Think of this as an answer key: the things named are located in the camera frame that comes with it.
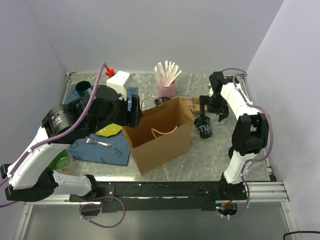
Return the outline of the brown paper bag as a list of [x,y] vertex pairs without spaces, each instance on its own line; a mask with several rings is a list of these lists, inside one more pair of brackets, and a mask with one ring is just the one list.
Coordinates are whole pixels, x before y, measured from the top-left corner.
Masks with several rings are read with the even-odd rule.
[[130,154],[144,175],[188,152],[194,115],[181,97],[143,111],[136,128],[122,127]]

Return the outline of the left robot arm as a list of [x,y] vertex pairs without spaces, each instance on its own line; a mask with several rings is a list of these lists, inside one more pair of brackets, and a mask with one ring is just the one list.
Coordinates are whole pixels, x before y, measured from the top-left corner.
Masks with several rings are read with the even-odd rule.
[[37,202],[52,194],[77,195],[94,201],[102,192],[95,177],[90,174],[72,176],[49,168],[63,150],[77,140],[110,124],[136,128],[143,116],[137,94],[122,98],[120,93],[106,85],[99,85],[93,102],[80,124],[69,129],[81,116],[92,91],[67,104],[53,107],[41,121],[41,126],[27,150],[13,164],[3,164],[0,175],[8,180],[5,196],[13,202]]

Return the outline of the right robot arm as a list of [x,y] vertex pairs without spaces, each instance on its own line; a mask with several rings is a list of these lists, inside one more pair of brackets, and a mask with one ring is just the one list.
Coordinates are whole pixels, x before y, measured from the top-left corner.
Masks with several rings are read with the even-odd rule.
[[238,75],[225,76],[215,71],[209,76],[210,94],[199,97],[199,117],[194,121],[202,139],[212,136],[211,119],[205,112],[226,119],[230,112],[236,118],[228,150],[230,162],[218,183],[218,192],[223,199],[230,199],[245,192],[245,172],[257,154],[267,146],[270,134],[270,119],[264,110],[255,106],[245,95]]

